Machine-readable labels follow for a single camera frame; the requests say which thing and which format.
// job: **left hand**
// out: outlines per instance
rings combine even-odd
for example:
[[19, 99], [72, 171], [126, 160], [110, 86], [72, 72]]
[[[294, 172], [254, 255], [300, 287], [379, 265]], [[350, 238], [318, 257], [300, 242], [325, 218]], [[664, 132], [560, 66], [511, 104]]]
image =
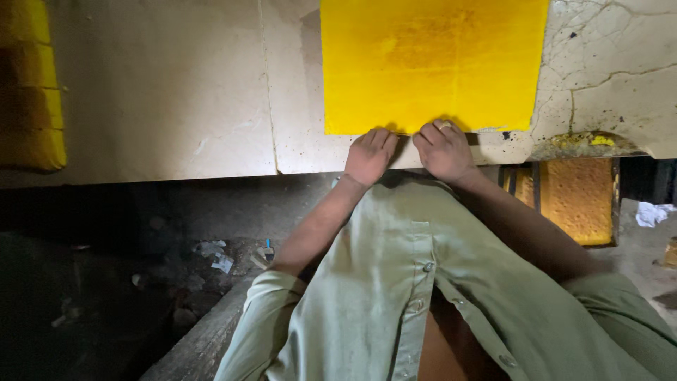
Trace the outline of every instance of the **left hand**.
[[345, 162], [344, 176], [365, 187], [378, 181], [395, 152], [397, 135], [385, 128], [373, 128], [355, 139]]

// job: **white paper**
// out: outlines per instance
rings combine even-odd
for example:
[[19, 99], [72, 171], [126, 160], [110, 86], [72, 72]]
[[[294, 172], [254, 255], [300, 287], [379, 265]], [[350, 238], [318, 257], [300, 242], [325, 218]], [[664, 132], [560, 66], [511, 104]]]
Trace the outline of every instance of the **white paper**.
[[677, 208], [672, 204], [653, 205], [652, 203], [640, 202], [635, 218], [639, 226], [655, 228], [657, 223], [668, 218], [668, 212], [676, 210]]

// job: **dark floor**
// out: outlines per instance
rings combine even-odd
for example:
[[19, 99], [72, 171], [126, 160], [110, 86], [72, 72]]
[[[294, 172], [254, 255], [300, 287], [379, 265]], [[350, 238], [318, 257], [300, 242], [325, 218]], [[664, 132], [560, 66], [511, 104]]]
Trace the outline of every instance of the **dark floor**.
[[[250, 253], [266, 239], [279, 247], [337, 175], [1, 191], [0, 231], [11, 232], [0, 234], [0, 339], [11, 348], [2, 378], [135, 380], [251, 271]], [[621, 203], [619, 247], [593, 253], [677, 331], [677, 270], [660, 266], [677, 214], [641, 228], [636, 206]], [[230, 274], [193, 252], [205, 239], [225, 240]]]

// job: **shirt placket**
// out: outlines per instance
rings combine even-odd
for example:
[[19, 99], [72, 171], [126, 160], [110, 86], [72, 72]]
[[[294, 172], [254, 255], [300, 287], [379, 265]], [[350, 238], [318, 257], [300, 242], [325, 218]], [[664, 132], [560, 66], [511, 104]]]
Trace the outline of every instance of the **shirt placket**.
[[394, 380], [415, 380], [418, 377], [426, 314], [430, 307], [437, 268], [430, 223], [413, 221], [409, 236], [412, 242], [414, 277], [412, 293], [401, 318], [399, 344], [393, 368]]

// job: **forearm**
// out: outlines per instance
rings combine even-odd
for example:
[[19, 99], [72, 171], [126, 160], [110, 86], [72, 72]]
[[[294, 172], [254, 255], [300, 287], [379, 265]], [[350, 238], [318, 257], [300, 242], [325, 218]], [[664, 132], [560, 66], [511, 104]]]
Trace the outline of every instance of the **forearm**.
[[349, 176], [341, 177], [292, 231], [270, 269], [298, 276], [311, 261], [326, 252], [367, 189]]
[[557, 225], [505, 192], [479, 170], [459, 179], [452, 188], [463, 205], [501, 241], [555, 281], [605, 270]]

